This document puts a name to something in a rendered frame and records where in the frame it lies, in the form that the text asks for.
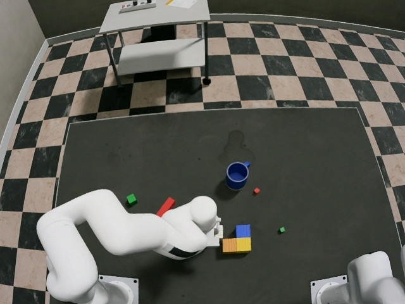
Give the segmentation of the orange cube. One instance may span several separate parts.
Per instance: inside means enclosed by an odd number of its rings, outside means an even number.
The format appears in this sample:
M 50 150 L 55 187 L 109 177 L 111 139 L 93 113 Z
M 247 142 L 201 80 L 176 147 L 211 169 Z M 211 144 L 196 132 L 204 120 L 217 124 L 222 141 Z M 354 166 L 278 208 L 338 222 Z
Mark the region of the orange cube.
M 223 254 L 232 254 L 237 252 L 237 238 L 236 239 L 223 239 Z

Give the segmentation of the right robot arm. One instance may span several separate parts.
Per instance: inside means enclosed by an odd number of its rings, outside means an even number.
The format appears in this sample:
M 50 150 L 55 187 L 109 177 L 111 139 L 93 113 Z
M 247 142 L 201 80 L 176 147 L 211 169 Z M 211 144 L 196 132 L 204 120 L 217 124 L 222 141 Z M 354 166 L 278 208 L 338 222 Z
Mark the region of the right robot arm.
M 382 251 L 360 256 L 347 266 L 348 283 L 329 282 L 316 295 L 316 304 L 405 304 L 405 284 L 392 277 Z

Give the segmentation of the blue cube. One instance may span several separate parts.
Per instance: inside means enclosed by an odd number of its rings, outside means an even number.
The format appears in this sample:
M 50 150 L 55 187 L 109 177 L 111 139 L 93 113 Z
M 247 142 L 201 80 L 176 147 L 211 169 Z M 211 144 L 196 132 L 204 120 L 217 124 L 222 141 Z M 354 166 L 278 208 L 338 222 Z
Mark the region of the blue cube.
M 250 238 L 250 225 L 236 225 L 235 238 Z

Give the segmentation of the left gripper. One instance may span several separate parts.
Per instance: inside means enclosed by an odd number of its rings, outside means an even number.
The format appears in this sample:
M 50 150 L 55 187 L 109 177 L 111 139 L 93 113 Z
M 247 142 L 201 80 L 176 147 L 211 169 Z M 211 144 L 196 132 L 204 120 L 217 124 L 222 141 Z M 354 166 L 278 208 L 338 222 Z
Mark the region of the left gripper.
M 217 235 L 219 233 L 219 227 L 218 227 L 218 222 L 217 224 L 214 226 L 214 235 Z

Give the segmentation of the yellow cube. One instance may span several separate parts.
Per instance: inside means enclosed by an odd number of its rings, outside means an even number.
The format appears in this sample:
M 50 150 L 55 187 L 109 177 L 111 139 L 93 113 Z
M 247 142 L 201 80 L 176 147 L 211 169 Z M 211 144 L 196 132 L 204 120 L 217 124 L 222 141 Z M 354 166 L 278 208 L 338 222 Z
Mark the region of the yellow cube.
M 237 252 L 249 253 L 251 251 L 251 238 L 237 238 Z

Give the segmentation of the green cube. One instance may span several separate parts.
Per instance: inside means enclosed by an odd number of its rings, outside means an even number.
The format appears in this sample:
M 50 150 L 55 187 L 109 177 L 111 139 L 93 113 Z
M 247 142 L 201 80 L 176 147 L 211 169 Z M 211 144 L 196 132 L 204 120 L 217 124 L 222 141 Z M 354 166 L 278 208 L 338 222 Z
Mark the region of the green cube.
M 127 199 L 128 199 L 128 202 L 130 203 L 131 206 L 138 203 L 135 196 L 134 196 L 134 194 L 131 194 L 131 195 L 127 196 Z

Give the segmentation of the blue mug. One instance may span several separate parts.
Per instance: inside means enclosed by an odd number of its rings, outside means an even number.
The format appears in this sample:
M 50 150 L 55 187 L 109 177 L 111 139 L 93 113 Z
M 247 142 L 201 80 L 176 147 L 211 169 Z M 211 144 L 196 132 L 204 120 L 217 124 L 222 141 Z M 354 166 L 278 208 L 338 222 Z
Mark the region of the blue mug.
M 249 166 L 249 162 L 245 162 L 244 164 L 235 162 L 228 166 L 225 183 L 229 189 L 240 191 L 244 188 L 249 175 Z

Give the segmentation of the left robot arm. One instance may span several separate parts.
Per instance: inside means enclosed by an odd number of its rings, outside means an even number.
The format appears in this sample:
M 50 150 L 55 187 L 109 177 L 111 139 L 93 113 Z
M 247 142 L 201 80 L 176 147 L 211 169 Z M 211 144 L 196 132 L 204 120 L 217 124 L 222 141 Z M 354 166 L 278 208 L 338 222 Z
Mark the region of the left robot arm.
M 37 223 L 50 271 L 47 290 L 59 301 L 134 302 L 134 294 L 125 283 L 99 281 L 95 260 L 76 229 L 85 221 L 105 249 L 119 256 L 153 250 L 183 260 L 220 245 L 219 238 L 214 238 L 214 226 L 221 218 L 216 216 L 216 204 L 209 197 L 196 197 L 160 218 L 151 213 L 127 213 L 107 189 L 84 194 L 45 213 Z

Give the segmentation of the red rectangular block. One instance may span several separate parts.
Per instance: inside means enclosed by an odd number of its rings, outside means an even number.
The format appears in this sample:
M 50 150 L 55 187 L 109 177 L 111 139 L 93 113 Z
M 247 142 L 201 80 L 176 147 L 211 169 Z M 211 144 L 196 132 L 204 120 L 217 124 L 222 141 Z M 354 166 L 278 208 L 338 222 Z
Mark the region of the red rectangular block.
M 173 200 L 169 197 L 156 215 L 161 218 L 165 212 L 167 212 L 168 210 L 171 210 L 171 208 L 174 206 L 174 204 L 175 204 L 175 200 Z

